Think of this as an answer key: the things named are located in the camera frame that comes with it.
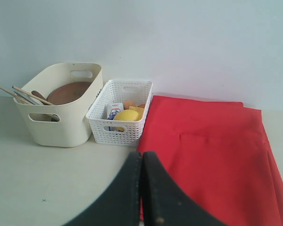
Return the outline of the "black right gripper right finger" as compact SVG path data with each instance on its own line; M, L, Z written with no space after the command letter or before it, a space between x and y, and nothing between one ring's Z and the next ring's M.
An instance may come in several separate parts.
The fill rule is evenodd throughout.
M143 154L141 169L141 200L146 226L225 225L183 192L155 152Z

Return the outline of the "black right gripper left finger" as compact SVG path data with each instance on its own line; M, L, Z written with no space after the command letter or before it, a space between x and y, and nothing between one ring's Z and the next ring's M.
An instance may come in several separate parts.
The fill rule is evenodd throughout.
M138 226L142 155L131 152L106 190L66 226Z

